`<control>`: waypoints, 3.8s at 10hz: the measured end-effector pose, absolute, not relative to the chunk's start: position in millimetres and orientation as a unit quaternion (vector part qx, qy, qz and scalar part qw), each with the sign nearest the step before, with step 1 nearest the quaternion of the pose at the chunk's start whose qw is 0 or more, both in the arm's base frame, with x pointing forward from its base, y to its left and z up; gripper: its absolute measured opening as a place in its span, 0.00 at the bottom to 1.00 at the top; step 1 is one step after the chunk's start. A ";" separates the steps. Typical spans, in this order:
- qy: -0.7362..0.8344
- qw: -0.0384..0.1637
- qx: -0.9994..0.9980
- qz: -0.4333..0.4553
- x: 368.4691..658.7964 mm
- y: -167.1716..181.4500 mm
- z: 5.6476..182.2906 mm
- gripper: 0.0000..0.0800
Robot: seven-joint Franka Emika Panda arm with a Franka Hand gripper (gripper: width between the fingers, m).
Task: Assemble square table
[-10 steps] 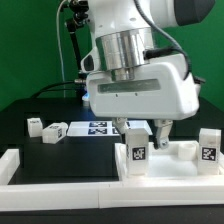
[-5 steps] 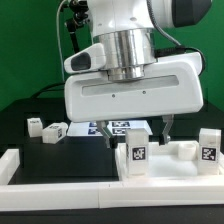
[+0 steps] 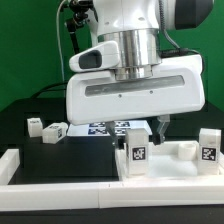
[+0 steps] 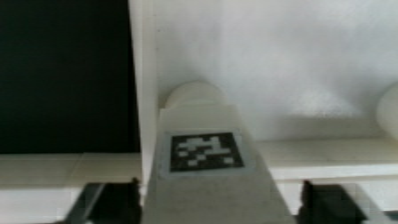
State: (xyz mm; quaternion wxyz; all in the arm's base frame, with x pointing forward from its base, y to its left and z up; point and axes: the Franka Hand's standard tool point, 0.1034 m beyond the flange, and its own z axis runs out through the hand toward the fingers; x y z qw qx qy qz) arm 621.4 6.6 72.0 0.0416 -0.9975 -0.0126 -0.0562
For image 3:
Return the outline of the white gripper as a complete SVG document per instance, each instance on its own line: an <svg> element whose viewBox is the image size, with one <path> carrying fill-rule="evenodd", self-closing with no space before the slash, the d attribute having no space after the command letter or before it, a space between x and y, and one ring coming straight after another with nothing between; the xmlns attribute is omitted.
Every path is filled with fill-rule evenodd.
<svg viewBox="0 0 224 224"><path fill-rule="evenodd" d="M67 119L73 125L106 122L112 145L118 147L115 122L156 117L153 143L165 141L171 114L200 110L205 103L198 54L164 58L147 78L118 81L118 44L108 41L69 60L75 75L66 91Z"/></svg>

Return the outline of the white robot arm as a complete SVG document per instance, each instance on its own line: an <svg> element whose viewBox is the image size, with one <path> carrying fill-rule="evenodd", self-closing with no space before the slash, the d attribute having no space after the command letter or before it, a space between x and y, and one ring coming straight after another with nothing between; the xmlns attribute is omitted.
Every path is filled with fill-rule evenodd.
<svg viewBox="0 0 224 224"><path fill-rule="evenodd" d="M74 23L89 25L93 46L74 55L67 84L67 118L73 125L158 119L153 141L164 141L172 114L205 103L200 53L176 45L159 49L159 34L199 26L214 0L72 0Z"/></svg>

